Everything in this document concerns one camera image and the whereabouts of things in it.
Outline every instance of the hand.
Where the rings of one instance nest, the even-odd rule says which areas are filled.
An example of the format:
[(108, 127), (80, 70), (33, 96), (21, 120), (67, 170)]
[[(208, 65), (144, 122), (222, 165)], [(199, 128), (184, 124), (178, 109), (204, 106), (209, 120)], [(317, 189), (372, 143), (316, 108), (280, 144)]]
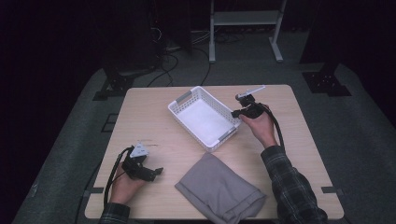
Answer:
[(274, 122), (267, 113), (264, 112), (255, 119), (250, 119), (242, 114), (239, 118), (250, 127), (254, 136), (262, 143), (264, 148), (277, 146), (274, 134)]
[(146, 181), (141, 179), (131, 179), (127, 174), (124, 174), (124, 172), (121, 162), (115, 175), (115, 177), (118, 176), (118, 178), (114, 180), (112, 185), (110, 203), (127, 205), (136, 192), (146, 183)]

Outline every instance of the person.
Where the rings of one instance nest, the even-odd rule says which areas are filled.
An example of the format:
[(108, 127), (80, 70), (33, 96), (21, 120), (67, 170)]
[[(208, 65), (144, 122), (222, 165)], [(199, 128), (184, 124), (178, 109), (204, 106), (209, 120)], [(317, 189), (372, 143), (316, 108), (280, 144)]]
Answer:
[[(239, 118), (247, 124), (264, 147), (261, 156), (272, 180), (279, 222), (282, 224), (327, 223), (327, 214), (318, 207), (315, 193), (308, 180), (292, 167), (285, 148), (278, 145), (274, 123), (268, 114), (263, 113), (255, 119), (244, 115), (240, 115)], [(120, 166), (117, 172), (118, 174), (123, 172)], [(128, 175), (116, 179), (100, 223), (126, 223), (130, 213), (126, 204), (143, 185), (144, 181), (132, 180)]]

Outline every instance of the gray cloth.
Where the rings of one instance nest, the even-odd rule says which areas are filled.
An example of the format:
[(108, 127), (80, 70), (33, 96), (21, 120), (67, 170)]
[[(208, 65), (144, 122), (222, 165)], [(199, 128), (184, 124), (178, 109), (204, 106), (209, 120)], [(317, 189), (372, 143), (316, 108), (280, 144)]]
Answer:
[(205, 217), (217, 224), (233, 224), (246, 217), (255, 217), (266, 197), (207, 152), (175, 187)]

